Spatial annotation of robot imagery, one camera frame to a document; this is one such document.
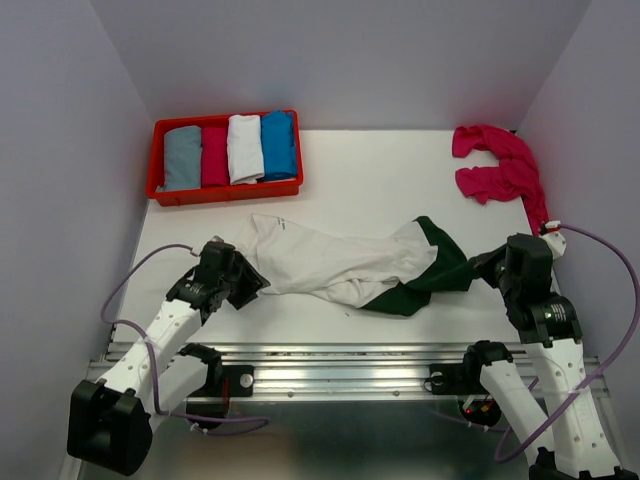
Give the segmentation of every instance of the gray floor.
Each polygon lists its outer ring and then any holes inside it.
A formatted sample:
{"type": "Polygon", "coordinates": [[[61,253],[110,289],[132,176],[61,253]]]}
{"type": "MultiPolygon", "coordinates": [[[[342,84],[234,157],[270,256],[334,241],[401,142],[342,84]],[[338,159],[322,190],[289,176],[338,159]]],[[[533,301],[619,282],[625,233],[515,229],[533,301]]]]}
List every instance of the gray floor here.
{"type": "MultiPolygon", "coordinates": [[[[170,419],[154,437],[135,480],[260,479],[526,479],[524,456],[496,465],[499,434],[439,418],[451,402],[243,404],[242,415],[268,415],[272,425],[229,438],[190,433],[170,419]]],[[[507,444],[511,451],[514,439],[507,444]]],[[[84,465],[82,480],[126,478],[84,465]]]]}

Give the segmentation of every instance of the white and green garment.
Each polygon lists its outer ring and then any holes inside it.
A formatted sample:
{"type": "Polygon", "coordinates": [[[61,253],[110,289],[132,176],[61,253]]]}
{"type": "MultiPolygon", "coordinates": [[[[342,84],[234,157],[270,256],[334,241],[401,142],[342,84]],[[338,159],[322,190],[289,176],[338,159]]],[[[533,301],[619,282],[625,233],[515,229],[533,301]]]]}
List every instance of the white and green garment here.
{"type": "Polygon", "coordinates": [[[253,214],[233,244],[271,282],[262,293],[307,293],[410,316],[433,292],[467,291],[478,278],[458,245],[429,217],[385,239],[337,238],[281,217],[253,214]]]}

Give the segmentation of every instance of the blue folded cloth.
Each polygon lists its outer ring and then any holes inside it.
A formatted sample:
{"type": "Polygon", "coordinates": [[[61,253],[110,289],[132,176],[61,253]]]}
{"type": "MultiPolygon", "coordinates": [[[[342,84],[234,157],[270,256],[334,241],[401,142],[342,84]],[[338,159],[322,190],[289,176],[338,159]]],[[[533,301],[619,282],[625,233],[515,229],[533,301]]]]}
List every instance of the blue folded cloth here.
{"type": "Polygon", "coordinates": [[[260,120],[264,181],[285,180],[298,175],[296,146],[293,139],[293,115],[281,111],[260,120]]]}
{"type": "Polygon", "coordinates": [[[202,132],[195,125],[168,131],[164,135],[164,187],[158,190],[200,188],[202,132]]]}

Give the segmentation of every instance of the gray wall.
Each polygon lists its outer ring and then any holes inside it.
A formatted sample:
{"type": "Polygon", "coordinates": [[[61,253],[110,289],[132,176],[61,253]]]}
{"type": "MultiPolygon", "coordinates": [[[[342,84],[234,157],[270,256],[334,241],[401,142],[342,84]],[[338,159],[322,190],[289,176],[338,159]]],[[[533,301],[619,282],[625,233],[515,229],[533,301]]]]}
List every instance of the gray wall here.
{"type": "Polygon", "coordinates": [[[86,0],[2,2],[0,64],[0,478],[57,479],[152,125],[86,0]]]}
{"type": "MultiPolygon", "coordinates": [[[[640,269],[640,2],[594,2],[536,98],[519,133],[535,152],[553,218],[598,232],[640,269]]],[[[558,262],[586,347],[600,356],[631,320],[628,275],[608,251],[567,233],[558,262]]],[[[618,418],[640,470],[640,338],[607,373],[618,418]]]]}
{"type": "Polygon", "coordinates": [[[291,106],[306,128],[515,127],[584,0],[92,0],[155,119],[291,106]]]}

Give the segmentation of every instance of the white table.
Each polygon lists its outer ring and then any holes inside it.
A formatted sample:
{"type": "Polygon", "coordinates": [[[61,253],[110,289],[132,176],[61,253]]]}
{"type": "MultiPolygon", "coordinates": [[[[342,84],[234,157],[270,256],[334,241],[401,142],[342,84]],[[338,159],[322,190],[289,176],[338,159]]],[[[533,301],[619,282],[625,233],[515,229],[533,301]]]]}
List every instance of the white table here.
{"type": "MultiPolygon", "coordinates": [[[[428,215],[468,256],[530,233],[520,200],[479,205],[455,184],[461,167],[495,165],[490,153],[451,156],[452,131],[303,131],[305,183],[296,197],[200,206],[148,206],[135,260],[173,242],[214,235],[232,242],[251,213],[278,215],[337,236],[386,237],[428,215]]],[[[182,250],[151,260],[129,282],[121,317],[148,325],[167,290],[196,259],[182,250]]],[[[113,341],[136,335],[118,327],[113,341]]],[[[482,281],[467,293],[433,295],[412,318],[385,316],[309,295],[262,296],[240,311],[225,302],[192,341],[214,345],[448,344],[518,342],[502,299],[482,281]]]]}

